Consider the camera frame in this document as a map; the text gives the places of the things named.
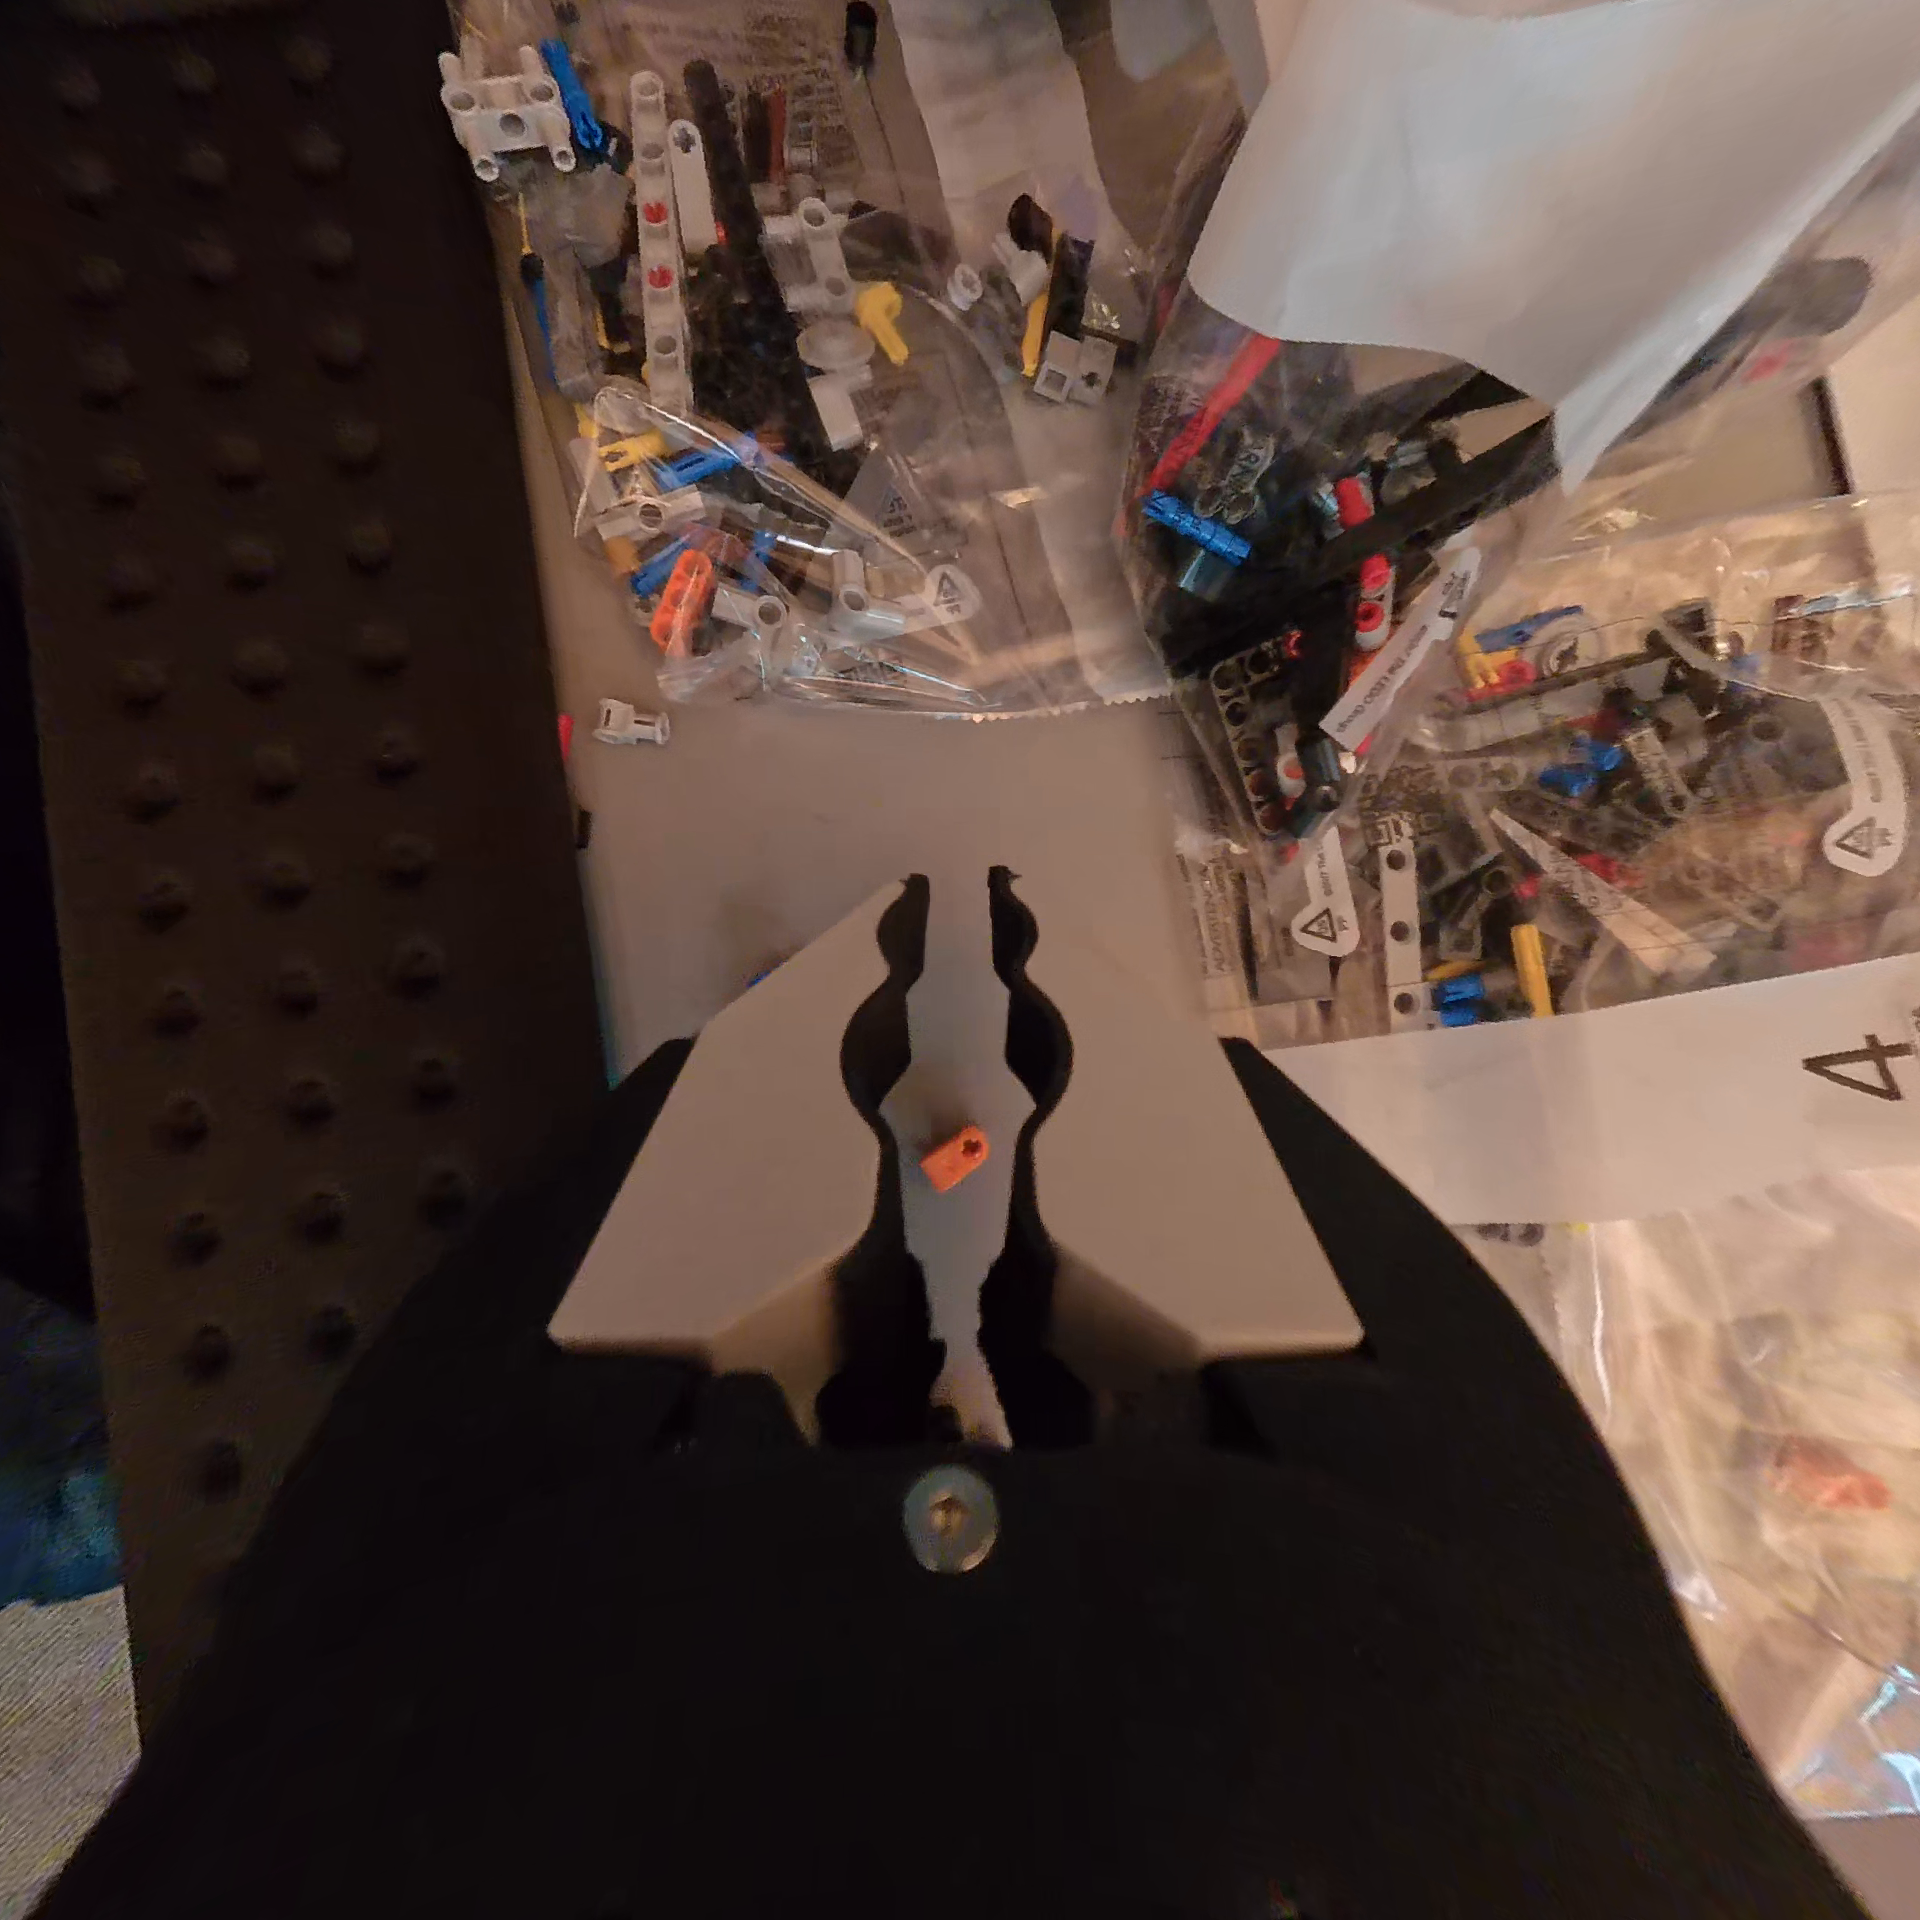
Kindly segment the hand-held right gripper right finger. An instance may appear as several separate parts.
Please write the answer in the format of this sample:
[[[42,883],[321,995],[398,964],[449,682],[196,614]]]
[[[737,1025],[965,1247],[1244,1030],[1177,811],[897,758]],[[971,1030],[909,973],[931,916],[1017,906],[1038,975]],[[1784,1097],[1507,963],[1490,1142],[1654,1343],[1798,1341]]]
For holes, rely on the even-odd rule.
[[[1360,1319],[1224,1042],[987,879],[1029,1097],[977,1343],[1017,1449],[1078,1449],[1221,1362],[1355,1354]]]

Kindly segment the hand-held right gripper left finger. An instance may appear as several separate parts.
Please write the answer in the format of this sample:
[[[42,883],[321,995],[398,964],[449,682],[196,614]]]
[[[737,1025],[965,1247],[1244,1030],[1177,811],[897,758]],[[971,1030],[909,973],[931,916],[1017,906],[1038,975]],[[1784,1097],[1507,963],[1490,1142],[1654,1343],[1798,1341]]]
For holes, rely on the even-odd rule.
[[[914,1444],[945,1369],[885,1101],[929,878],[877,889],[693,1041],[553,1309],[572,1354],[765,1377],[837,1446]]]

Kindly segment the clear lego parts bag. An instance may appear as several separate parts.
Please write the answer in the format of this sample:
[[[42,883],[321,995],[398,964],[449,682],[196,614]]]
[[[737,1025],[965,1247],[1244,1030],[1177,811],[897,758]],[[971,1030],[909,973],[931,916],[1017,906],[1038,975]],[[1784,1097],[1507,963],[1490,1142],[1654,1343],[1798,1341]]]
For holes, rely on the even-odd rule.
[[[1406,575],[1185,691],[1217,1030],[1456,1221],[1916,1162],[1916,489]]]
[[[1242,819],[1301,841],[1536,493],[1804,374],[1916,285],[1916,4],[1114,4],[1213,43],[1121,493]]]
[[[1773,1782],[1810,1819],[1916,1814],[1916,1167],[1460,1238],[1588,1410]],[[1891,1508],[1777,1498],[1788,1435],[1884,1476]]]

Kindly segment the dark perforated panel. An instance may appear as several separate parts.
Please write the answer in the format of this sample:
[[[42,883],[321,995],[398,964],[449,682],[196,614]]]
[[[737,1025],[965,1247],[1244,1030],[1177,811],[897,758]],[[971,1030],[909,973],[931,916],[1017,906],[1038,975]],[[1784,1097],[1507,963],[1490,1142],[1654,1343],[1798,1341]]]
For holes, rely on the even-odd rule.
[[[4,4],[4,508],[134,1708],[601,1083],[443,4]]]

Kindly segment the person's leg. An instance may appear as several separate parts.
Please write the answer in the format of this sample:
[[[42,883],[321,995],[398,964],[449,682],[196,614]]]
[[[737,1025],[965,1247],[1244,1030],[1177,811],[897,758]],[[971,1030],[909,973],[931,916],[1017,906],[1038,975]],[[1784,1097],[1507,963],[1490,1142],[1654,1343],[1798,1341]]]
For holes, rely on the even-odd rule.
[[[43,819],[33,646],[2,542],[2,1603],[108,1594],[116,1487]]]

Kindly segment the small open parts bag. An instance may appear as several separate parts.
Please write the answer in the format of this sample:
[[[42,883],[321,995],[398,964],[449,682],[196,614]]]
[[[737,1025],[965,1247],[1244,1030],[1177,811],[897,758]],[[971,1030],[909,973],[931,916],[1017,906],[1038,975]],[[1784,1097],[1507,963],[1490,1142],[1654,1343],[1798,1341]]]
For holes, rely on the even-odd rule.
[[[1166,689],[1114,518],[1145,267],[1073,4],[449,4],[574,530],[680,705]]]

